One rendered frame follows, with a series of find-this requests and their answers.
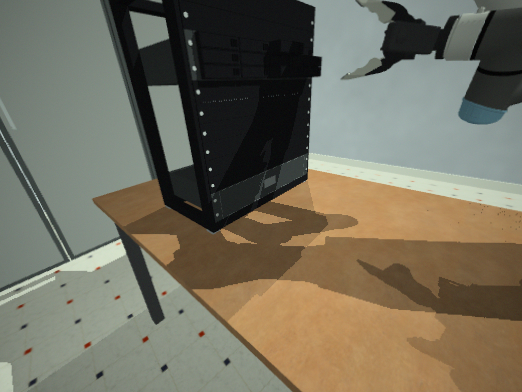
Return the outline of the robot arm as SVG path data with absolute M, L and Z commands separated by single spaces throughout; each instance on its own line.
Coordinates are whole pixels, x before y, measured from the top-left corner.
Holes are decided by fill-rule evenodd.
M 446 61 L 481 60 L 458 115 L 468 123 L 484 125 L 499 121 L 509 106 L 522 103 L 522 0 L 474 2 L 476 14 L 457 18 L 443 57 Z M 381 50 L 431 54 L 440 30 L 438 26 L 390 22 Z

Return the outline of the black server rack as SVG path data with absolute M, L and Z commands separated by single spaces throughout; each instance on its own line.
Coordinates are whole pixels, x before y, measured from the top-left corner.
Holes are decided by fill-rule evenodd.
M 321 77 L 322 65 L 313 56 L 314 6 L 298 0 L 109 4 L 167 208 L 215 234 L 307 181 L 312 77 Z M 138 49 L 129 11 L 164 17 L 169 39 Z M 270 77 L 277 79 L 243 79 Z M 168 85 L 179 86 L 193 159 L 173 171 L 148 89 Z

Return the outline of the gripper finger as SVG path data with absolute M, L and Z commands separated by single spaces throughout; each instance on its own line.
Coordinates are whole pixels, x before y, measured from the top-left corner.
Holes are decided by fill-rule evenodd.
M 355 0 L 360 6 L 367 7 L 372 13 L 378 15 L 379 21 L 386 24 L 397 19 L 409 19 L 412 15 L 399 3 L 382 0 Z M 393 21 L 392 21 L 393 20 Z
M 367 75 L 377 74 L 384 72 L 392 67 L 395 63 L 399 62 L 398 58 L 396 59 L 386 59 L 382 58 L 372 58 L 369 62 L 362 68 L 357 68 L 353 73 L 347 73 L 341 80 L 349 80 L 359 77 L 364 77 Z

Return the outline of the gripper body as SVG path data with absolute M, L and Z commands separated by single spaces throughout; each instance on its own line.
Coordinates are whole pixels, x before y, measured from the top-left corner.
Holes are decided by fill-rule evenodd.
M 444 59 L 443 53 L 444 53 L 444 49 L 445 49 L 448 37 L 450 35 L 450 32 L 452 30 L 452 27 L 453 27 L 455 21 L 459 17 L 460 17 L 459 15 L 450 16 L 445 24 L 444 29 L 440 30 L 438 38 L 437 38 L 435 46 L 434 46 L 434 47 L 438 47 L 438 49 L 433 48 L 433 51 L 436 51 L 435 59 Z M 415 20 L 418 20 L 418 21 L 415 21 Z M 426 22 L 423 21 L 422 19 L 414 19 L 413 16 L 411 16 L 409 19 L 400 18 L 400 19 L 397 19 L 396 21 L 426 24 Z M 416 54 L 398 53 L 398 52 L 383 52 L 383 55 L 386 59 L 398 58 L 398 61 L 401 61 L 403 58 L 406 60 L 414 60 Z

